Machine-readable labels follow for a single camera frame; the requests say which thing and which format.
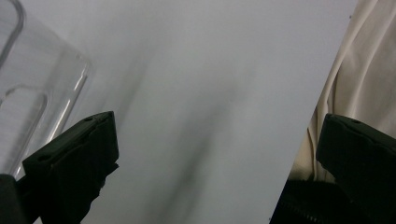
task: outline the beige fabric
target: beige fabric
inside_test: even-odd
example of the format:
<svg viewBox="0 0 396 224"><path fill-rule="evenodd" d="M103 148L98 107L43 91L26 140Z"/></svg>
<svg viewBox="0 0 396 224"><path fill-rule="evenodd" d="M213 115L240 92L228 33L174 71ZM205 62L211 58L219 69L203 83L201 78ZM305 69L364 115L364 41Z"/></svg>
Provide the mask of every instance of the beige fabric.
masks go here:
<svg viewBox="0 0 396 224"><path fill-rule="evenodd" d="M315 160L327 113L361 120L396 137L396 1L360 0L290 172L333 182Z"/></svg>

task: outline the dark object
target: dark object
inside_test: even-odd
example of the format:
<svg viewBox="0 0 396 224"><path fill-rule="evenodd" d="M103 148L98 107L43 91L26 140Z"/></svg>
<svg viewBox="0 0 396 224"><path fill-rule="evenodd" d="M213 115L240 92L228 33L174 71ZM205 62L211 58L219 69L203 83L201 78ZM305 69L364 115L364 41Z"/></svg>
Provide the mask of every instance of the dark object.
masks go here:
<svg viewBox="0 0 396 224"><path fill-rule="evenodd" d="M113 112L80 121L24 160L20 181L0 176L0 223L79 223L118 158Z"/></svg>
<svg viewBox="0 0 396 224"><path fill-rule="evenodd" d="M327 115L317 160L374 223L396 223L396 140L354 119Z"/></svg>
<svg viewBox="0 0 396 224"><path fill-rule="evenodd" d="M365 224L368 218L335 184L288 180L271 224Z"/></svg>

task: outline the clear plastic container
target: clear plastic container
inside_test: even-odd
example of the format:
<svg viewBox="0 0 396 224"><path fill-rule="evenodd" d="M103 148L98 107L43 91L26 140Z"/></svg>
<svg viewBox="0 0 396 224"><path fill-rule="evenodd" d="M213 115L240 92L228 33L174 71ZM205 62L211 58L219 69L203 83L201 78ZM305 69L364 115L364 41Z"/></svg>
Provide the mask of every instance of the clear plastic container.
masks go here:
<svg viewBox="0 0 396 224"><path fill-rule="evenodd" d="M62 131L89 63L17 0L0 1L0 50L0 173L17 176Z"/></svg>

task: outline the white wall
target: white wall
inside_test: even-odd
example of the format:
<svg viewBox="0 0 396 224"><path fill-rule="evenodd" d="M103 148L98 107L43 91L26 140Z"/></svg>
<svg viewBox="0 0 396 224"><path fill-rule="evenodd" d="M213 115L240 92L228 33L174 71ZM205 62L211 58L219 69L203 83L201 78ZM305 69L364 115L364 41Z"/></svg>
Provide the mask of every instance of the white wall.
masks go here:
<svg viewBox="0 0 396 224"><path fill-rule="evenodd" d="M22 1L92 61L73 122L116 112L83 223L267 223L355 0Z"/></svg>

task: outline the cream curtain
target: cream curtain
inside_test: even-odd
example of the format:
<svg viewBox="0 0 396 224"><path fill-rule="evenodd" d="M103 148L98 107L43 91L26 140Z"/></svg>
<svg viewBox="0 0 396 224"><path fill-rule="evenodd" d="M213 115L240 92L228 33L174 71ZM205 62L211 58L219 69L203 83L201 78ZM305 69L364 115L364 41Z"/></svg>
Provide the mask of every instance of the cream curtain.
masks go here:
<svg viewBox="0 0 396 224"><path fill-rule="evenodd" d="M396 137L396 1L360 0L306 130L289 179L333 182L315 160L327 113Z"/></svg>

